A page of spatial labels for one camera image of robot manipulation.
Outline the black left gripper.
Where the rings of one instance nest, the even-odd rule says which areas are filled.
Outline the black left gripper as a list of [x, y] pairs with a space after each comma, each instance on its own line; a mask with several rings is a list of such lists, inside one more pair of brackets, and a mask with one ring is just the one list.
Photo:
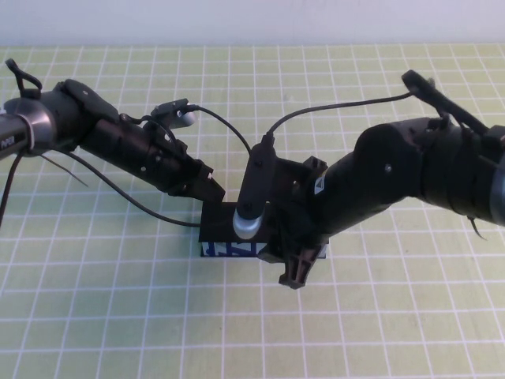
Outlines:
[[222, 202], [226, 193], [201, 159], [131, 123], [98, 121], [90, 132], [90, 153], [173, 197]]

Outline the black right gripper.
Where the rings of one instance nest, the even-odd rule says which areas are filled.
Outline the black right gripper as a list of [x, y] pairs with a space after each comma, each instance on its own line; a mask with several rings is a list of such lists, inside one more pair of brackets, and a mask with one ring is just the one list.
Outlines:
[[320, 252], [329, 243], [330, 233], [315, 215], [314, 197], [323, 192], [327, 163], [315, 156], [304, 162], [278, 158], [269, 178], [261, 180], [268, 189], [262, 200], [260, 227], [266, 230], [266, 246], [259, 258], [267, 263], [283, 263], [279, 284], [291, 289], [306, 285]]

